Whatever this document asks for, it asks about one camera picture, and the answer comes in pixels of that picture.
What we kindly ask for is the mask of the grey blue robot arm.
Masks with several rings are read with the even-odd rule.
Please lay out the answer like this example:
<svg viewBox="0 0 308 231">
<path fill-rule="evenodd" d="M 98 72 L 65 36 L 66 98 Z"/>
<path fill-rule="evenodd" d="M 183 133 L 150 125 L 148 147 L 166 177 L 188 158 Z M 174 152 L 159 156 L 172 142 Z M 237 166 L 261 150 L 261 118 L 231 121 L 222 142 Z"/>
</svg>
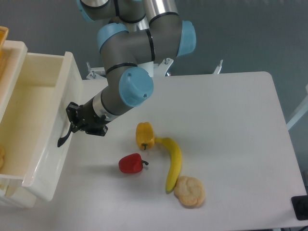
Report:
<svg viewBox="0 0 308 231">
<path fill-rule="evenodd" d="M 83 105 L 70 103 L 69 132 L 104 136 L 107 124 L 139 106 L 153 93 L 154 84 L 140 64 L 175 58 L 194 51 L 196 33 L 182 21 L 173 0 L 80 0 L 89 21 L 118 17 L 97 35 L 108 85 Z"/>
</svg>

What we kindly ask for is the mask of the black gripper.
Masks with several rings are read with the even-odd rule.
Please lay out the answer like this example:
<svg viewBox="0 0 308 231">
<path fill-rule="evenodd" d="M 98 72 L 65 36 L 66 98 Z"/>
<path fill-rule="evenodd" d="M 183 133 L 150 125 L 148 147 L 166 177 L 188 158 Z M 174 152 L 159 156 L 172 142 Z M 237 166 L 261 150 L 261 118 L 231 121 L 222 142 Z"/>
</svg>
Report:
<svg viewBox="0 0 308 231">
<path fill-rule="evenodd" d="M 70 102 L 66 108 L 66 113 L 68 119 L 72 120 L 69 127 L 69 131 L 72 133 L 81 130 L 89 135 L 105 136 L 108 131 L 106 116 L 96 115 L 92 102 L 80 106 L 75 102 Z"/>
</svg>

